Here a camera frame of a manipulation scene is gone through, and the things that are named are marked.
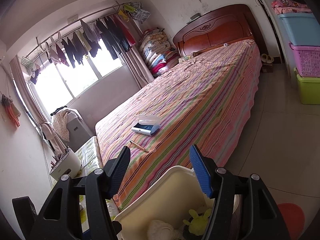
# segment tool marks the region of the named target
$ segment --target tile floor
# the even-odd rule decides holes
[[[303,209],[306,229],[320,208],[320,105],[300,103],[283,65],[259,80],[251,117],[225,167],[259,174],[277,203]]]

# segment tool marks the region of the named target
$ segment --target window pane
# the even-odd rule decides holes
[[[77,61],[75,62],[76,68],[72,67],[68,57],[67,61],[70,65],[69,67],[67,67],[64,64],[60,64],[57,67],[61,75],[63,76],[64,80],[66,81],[69,89],[76,97],[83,90],[85,90],[94,82],[96,82],[98,78],[85,58],[83,58],[83,65],[79,65]]]
[[[99,41],[99,45],[102,50],[98,49],[97,55],[95,57],[91,57],[90,55],[90,57],[101,76],[105,76],[114,69],[121,67],[122,63],[119,58],[113,60],[102,40]]]
[[[72,100],[54,64],[40,73],[35,88],[49,114]]]

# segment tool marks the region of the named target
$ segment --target wooden headboard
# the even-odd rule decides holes
[[[233,4],[208,12],[186,25],[174,36],[173,43],[181,56],[187,56],[246,39],[255,40],[260,53],[268,54],[250,8],[245,4]]]

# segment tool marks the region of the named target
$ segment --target metal screw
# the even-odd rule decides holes
[[[61,180],[66,181],[69,179],[69,175],[68,174],[64,174],[61,176]]]
[[[102,174],[103,173],[103,169],[96,169],[96,170],[94,170],[94,174],[96,174],[96,175],[100,175],[100,174]]]
[[[220,174],[225,174],[227,170],[225,168],[217,168],[217,172]]]
[[[254,179],[254,180],[259,180],[260,179],[258,174],[252,174],[251,178]]]

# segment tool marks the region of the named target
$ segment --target shoe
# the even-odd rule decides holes
[[[268,64],[271,64],[271,63],[273,63],[274,61],[275,61],[275,59],[274,59],[273,57],[271,57],[270,55],[267,56],[266,62],[267,62]]]
[[[261,54],[261,61],[266,63],[267,61],[267,54]]]

